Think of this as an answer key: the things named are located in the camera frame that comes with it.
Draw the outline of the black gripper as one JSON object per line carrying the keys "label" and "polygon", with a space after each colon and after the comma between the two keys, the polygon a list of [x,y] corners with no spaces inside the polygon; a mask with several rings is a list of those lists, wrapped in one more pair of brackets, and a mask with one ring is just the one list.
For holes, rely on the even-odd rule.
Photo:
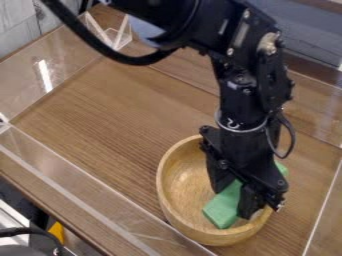
{"label": "black gripper", "polygon": [[234,181],[239,181],[238,216],[248,220],[264,206],[279,211],[288,191],[271,149],[279,143],[280,124],[272,121],[248,133],[234,133],[204,125],[199,134],[214,193],[220,193]]}

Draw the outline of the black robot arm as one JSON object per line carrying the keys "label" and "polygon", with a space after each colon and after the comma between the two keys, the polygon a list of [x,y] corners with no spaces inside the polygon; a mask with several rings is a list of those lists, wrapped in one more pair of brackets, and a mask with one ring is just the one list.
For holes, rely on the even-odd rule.
{"label": "black robot arm", "polygon": [[219,84],[215,126],[200,128],[200,147],[215,192],[242,183],[238,216],[283,206],[288,183],[275,164],[280,129],[292,127],[283,105],[295,82],[283,62],[276,21],[248,0],[99,0],[129,16],[135,33],[155,51],[129,56],[95,36],[60,0],[40,0],[79,38],[113,61],[151,65],[181,48],[211,61]]}

